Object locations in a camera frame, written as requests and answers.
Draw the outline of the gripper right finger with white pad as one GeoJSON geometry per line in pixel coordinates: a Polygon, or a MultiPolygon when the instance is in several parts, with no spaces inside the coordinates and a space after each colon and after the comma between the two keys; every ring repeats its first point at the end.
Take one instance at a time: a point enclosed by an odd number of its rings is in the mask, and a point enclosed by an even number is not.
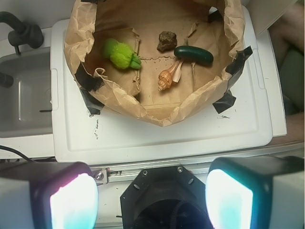
{"type": "Polygon", "coordinates": [[[219,157],[210,165],[205,198],[216,229],[303,229],[305,160],[219,157]]]}

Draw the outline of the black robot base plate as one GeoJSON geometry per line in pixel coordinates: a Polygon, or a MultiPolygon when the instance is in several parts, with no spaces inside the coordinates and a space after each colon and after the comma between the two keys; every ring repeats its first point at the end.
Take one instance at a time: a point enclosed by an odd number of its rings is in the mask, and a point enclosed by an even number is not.
{"type": "Polygon", "coordinates": [[[205,183],[174,167],[139,173],[120,197],[125,229],[212,229],[205,183]]]}

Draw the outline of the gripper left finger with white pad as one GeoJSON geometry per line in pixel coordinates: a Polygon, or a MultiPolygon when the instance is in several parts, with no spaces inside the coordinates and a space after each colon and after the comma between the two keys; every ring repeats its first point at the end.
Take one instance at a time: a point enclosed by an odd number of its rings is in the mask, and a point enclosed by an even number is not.
{"type": "Polygon", "coordinates": [[[98,188],[83,162],[13,162],[0,166],[2,229],[92,229],[98,188]]]}

